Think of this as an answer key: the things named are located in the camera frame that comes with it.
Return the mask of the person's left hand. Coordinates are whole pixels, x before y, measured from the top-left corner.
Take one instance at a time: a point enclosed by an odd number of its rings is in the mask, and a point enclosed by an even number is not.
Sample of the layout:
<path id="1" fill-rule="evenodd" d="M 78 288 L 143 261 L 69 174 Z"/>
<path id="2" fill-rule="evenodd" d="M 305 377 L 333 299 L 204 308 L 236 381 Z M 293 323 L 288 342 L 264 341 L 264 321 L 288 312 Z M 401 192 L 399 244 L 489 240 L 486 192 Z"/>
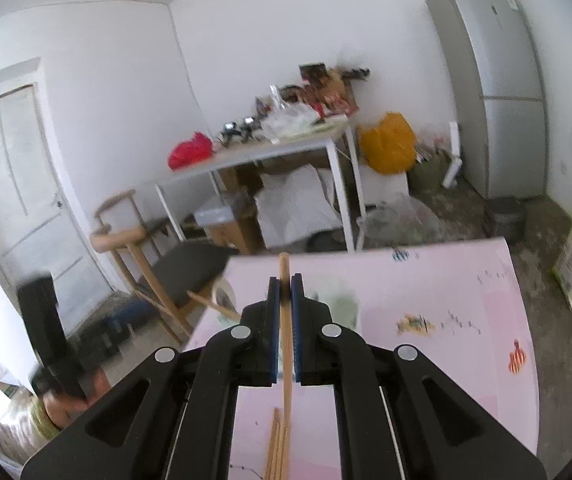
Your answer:
<path id="1" fill-rule="evenodd" d="M 106 373 L 99 368 L 93 377 L 93 394 L 86 399 L 78 399 L 65 393 L 48 391 L 42 398 L 45 413 L 58 429 L 65 429 L 74 419 L 88 410 L 111 388 Z"/>

